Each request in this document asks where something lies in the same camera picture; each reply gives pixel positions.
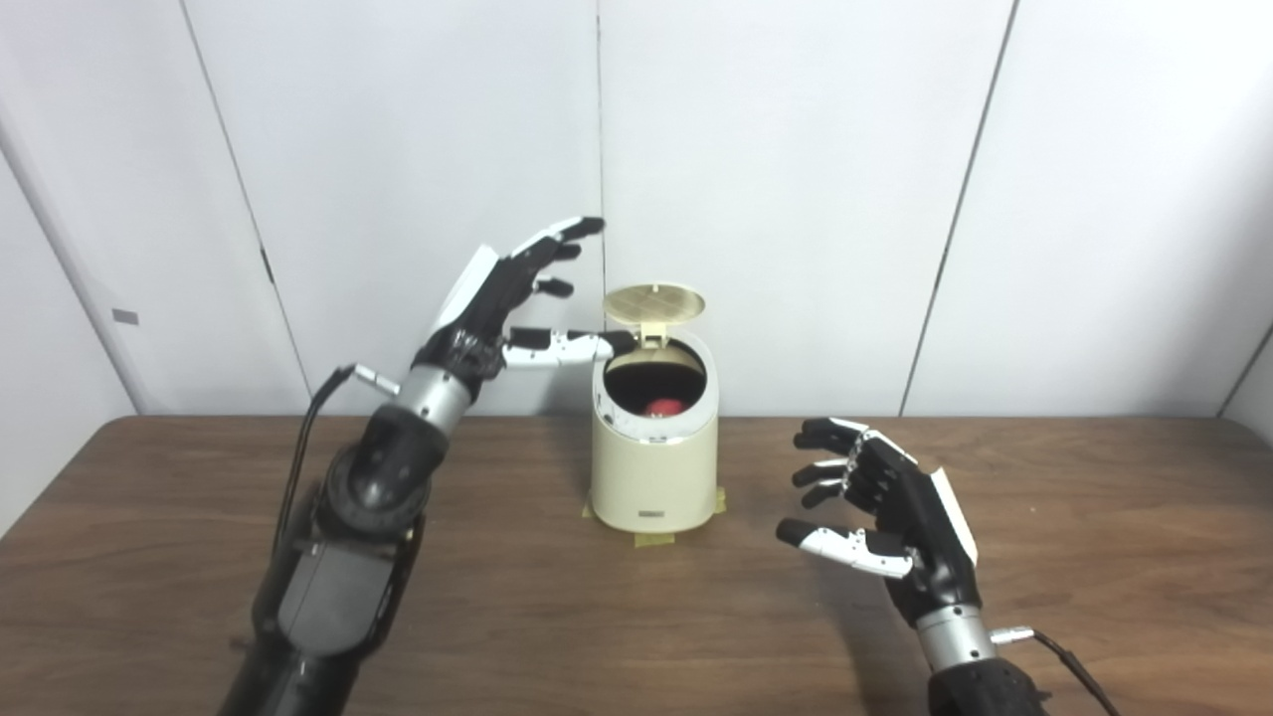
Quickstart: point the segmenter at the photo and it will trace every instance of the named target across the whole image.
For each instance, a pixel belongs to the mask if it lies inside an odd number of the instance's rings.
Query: white wall
[[[0,535],[97,428],[132,413],[0,157]]]
[[[1270,32],[1021,4],[906,414],[1220,410],[1273,320]]]
[[[607,0],[606,283],[668,280],[727,414],[896,414],[1011,3]]]
[[[178,3],[0,4],[0,130],[144,412],[304,409]]]
[[[15,0],[0,132],[144,412],[400,373],[479,242],[602,211],[575,297],[514,324],[689,283],[727,414],[890,414],[1009,5],[188,0],[196,46],[172,0]],[[1016,25],[906,413],[1214,414],[1273,320],[1273,9]],[[580,409],[587,380],[479,408]]]
[[[1273,349],[1265,345],[1246,373],[1225,417],[1251,428],[1273,445]]]
[[[480,243],[504,254],[601,209],[591,3],[190,10],[311,381],[351,361],[401,375]],[[598,326],[601,248],[554,266],[569,302],[512,324]],[[589,375],[505,375],[477,412],[582,409]],[[331,408],[378,400],[348,389]]]

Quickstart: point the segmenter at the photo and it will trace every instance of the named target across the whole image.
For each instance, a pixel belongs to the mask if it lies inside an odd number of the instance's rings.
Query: black cable
[[[1092,697],[1095,697],[1096,701],[1100,702],[1100,705],[1105,708],[1106,713],[1109,713],[1110,716],[1122,716],[1118,712],[1118,708],[1114,707],[1114,703],[1110,702],[1109,697],[1105,696],[1105,689],[1102,689],[1101,685],[1096,683],[1096,679],[1094,679],[1092,675],[1087,673],[1087,669],[1083,669],[1083,665],[1078,661],[1078,657],[1074,656],[1074,652],[1067,651],[1059,643],[1048,638],[1048,634],[1043,632],[1036,631],[1035,638],[1039,640],[1039,643],[1046,646],[1053,652],[1055,652],[1057,657],[1060,659],[1060,662],[1064,664],[1066,668],[1068,668],[1072,674],[1074,674],[1074,678],[1078,679],[1078,683],[1083,684],[1083,687],[1087,689],[1087,693],[1092,694]]]
[[[331,394],[336,392],[336,389],[348,381],[351,375],[354,375],[354,366],[336,368],[318,387],[318,391],[314,392],[313,400],[309,401],[309,409],[306,410],[306,417],[300,422],[300,434],[297,436],[297,451],[292,455],[292,471],[288,473],[288,484],[283,488],[283,505],[279,506],[279,524],[274,529],[272,552],[279,550],[279,544],[283,543],[283,535],[288,531],[288,517],[292,515],[292,501],[297,496],[297,483],[300,482],[300,465],[306,461],[306,448],[309,445],[309,428],[313,427],[314,418],[318,417],[318,410],[322,409],[322,404],[327,403]]]

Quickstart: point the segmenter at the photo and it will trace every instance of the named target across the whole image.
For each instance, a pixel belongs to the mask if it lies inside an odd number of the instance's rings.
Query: small gray label
[[[123,311],[121,308],[111,308],[111,317],[115,319],[116,324],[127,324],[130,326],[140,324],[136,311]]]

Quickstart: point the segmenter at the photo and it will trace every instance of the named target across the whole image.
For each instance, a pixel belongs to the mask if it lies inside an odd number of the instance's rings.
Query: open lid
[[[694,319],[707,303],[684,285],[645,283],[611,290],[602,306],[611,319],[638,326],[643,348],[667,348],[667,326]]]

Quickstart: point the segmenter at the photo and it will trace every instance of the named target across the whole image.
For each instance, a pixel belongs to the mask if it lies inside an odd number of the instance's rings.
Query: silver connector
[[[1017,643],[1018,641],[1032,638],[1034,629],[1030,627],[1004,627],[1002,629],[990,631],[990,641],[994,646],[1007,646],[1009,643]]]
[[[997,656],[994,642],[981,626],[981,610],[976,606],[957,604],[938,609],[915,622],[915,631],[934,674]]]
[[[354,377],[383,392],[384,395],[388,395],[390,397],[397,395],[398,391],[402,390],[402,386],[398,383],[386,378],[362,363],[354,366]]]

